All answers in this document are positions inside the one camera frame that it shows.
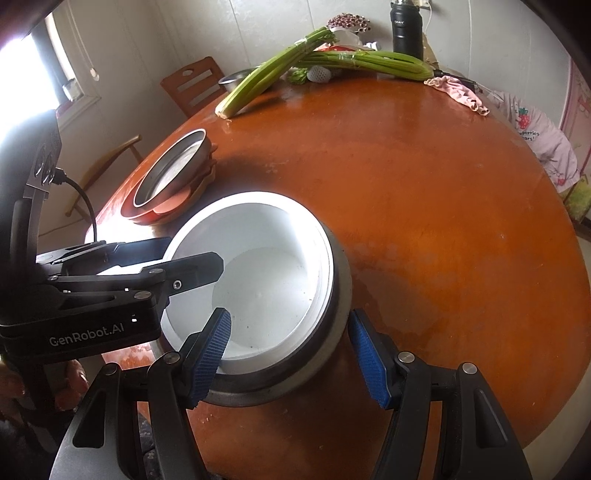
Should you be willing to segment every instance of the chair backrest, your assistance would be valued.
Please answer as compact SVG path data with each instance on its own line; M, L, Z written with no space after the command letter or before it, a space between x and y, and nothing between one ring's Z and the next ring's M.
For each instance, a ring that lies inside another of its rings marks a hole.
M107 171L107 169L113 164L117 158L125 151L130 150L135 160L137 161L138 165L141 164L144 160L142 155L138 152L137 148L135 148L135 144L142 140L141 135L136 135L133 138L130 138L127 142L122 143L120 146L114 148L110 152L107 152L101 158L96 160L90 168L86 171L82 179L78 182L82 187L82 190L85 192L88 191L90 187L94 185L94 183ZM69 217L72 215L74 210L76 210L83 219L85 219L88 223L90 223L90 215L86 213L85 209L79 205L80 200L82 197L75 192L72 195L72 199L68 205L68 209L66 210L66 216Z
M174 72L160 85L190 118L224 93L225 90L217 84L223 77L215 60L205 57Z

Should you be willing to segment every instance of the metal bowl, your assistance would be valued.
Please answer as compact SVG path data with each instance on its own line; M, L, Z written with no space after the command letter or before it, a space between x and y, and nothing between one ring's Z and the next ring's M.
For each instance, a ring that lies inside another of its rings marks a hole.
M211 148L212 143L202 128L178 140L139 184L134 207L141 213L147 212L187 186L208 161Z
M228 93L230 93L255 70L256 67L253 69L240 70L239 72L232 73L231 75L226 75L223 79L218 81L217 84L221 87L224 87Z

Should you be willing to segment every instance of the black cable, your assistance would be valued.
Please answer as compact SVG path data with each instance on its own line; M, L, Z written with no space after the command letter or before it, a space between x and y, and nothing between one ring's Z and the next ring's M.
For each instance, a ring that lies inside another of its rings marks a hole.
M90 199L88 198L86 192L82 190L82 187L80 187L80 185L78 185L74 180L68 177L68 175L66 175L66 172L64 172L61 168L56 168L56 173L51 182L55 183L56 185L61 185L62 183L66 182L68 185L72 186L75 189L75 191L77 191L78 194L82 197L82 200L84 200L84 203L88 208L88 213L90 213L90 220L92 221L93 239L95 242L98 241L95 211L92 209L92 204L90 203Z

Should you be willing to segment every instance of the celery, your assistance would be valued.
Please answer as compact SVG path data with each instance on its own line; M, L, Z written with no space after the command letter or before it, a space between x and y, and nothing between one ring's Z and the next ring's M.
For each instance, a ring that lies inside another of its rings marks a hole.
M314 51L298 62L297 67L309 68L313 65L369 70L418 82L433 77L433 69L422 60L391 51Z
M232 93L218 104L216 114L224 119L233 117L308 53L323 43L334 40L333 33L328 28L321 27L307 35L302 41L289 46L246 77Z

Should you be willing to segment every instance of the pink cloth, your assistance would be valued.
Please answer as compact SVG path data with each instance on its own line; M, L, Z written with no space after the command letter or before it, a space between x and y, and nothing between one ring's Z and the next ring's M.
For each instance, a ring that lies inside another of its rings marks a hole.
M544 112L526 105L523 100L506 92L494 92L489 100L515 127L560 193L579 181L579 167L573 147L565 134L552 123Z
M462 85L457 78L450 77L449 75L435 77L425 80L425 85L429 85L440 92L445 92L456 102L466 105L482 116L487 116L490 113L490 110L482 104L482 100L468 87Z

